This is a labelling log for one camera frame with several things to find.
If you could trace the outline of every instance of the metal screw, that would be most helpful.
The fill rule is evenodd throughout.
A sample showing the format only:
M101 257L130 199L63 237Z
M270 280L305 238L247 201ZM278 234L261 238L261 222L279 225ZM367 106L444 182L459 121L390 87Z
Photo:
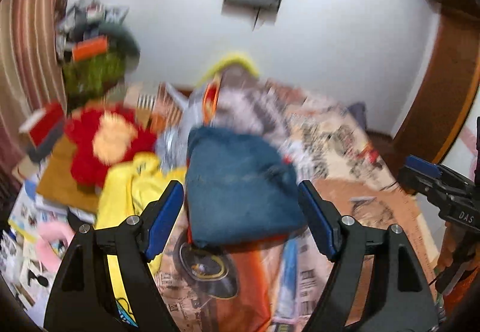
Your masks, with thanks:
M90 230L90 225L87 224L87 223L84 223L84 224L78 229L78 231L79 231L80 233L83 233L83 234L87 233L89 230Z
M127 218L127 224L129 225L136 225L140 221L139 216L130 216Z
M342 217L342 222L345 224L345 225L348 225L348 226L351 226L355 223L355 220L353 217L350 217L350 216L343 216Z
M400 233L403 232L402 227L400 225L398 225L397 223L393 224L390 228L392 229L392 232L396 233L397 235L399 235Z

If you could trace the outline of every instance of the white wall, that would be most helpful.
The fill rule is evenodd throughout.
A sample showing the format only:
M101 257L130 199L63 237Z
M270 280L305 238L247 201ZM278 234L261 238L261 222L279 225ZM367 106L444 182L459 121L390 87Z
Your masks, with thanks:
M391 131L391 136L394 137L400 127L402 126L403 121L405 121L405 118L407 117L410 107L412 107L413 102L415 101L415 98L417 97L417 93L419 92L418 90L420 89L421 84L423 83L423 78L425 77L425 74L427 73L428 66L430 64L430 59L431 59L431 54L434 51L435 47L435 42L437 39L437 33L438 33L438 27L440 24L440 10L442 5L440 3L432 2L432 7L434 10L434 15L430 19L430 27L428 29L429 36L427 38L427 43L425 45L425 50L423 51L423 57L422 57L422 63L420 64L419 72L417 76L415 77L413 81L412 88L407 95L407 100L403 104L402 110L400 111L400 115L397 118L397 121L395 121L395 124L392 128Z
M252 31L254 13L222 13L223 0L102 1L130 6L126 25L142 50L130 80L190 85L226 53L246 52L265 77L364 100L369 127L386 133L436 19L427 0L282 0L277 21Z

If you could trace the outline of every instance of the wooden door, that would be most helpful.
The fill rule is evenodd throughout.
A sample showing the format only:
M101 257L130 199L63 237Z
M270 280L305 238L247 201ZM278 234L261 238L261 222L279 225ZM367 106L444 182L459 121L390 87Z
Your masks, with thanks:
M430 64L394 138L395 150L438 163L465 122L478 90L480 24L443 10Z

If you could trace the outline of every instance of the yellow cloth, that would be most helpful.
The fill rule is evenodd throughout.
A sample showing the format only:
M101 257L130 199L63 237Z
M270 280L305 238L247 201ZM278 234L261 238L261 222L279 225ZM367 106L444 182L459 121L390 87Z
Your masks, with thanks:
M150 202L160 198L171 180L184 183L186 167L164 175L159 170L159 164L160 160L154 153L141 152L135 155L132 162L120 163L109 169L98 202L96 229L118 226L127 217L140 215ZM107 258L115 298L133 318L117 257L108 255ZM148 263L152 275L160 268L161 260L162 255L158 255Z
M258 69L247 55L242 53L230 53L229 55L223 57L218 63L211 67L208 72L205 73L205 75L203 75L202 79L198 83L198 86L201 86L206 81L212 79L212 77L214 77L218 72L232 64L240 64L254 77L260 76Z

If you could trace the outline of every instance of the orange box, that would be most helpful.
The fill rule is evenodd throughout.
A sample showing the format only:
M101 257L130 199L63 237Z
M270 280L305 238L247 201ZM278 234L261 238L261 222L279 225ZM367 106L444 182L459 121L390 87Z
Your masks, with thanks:
M71 55L74 61L80 61L106 53L108 49L109 42L107 38L100 36L76 44L71 51Z

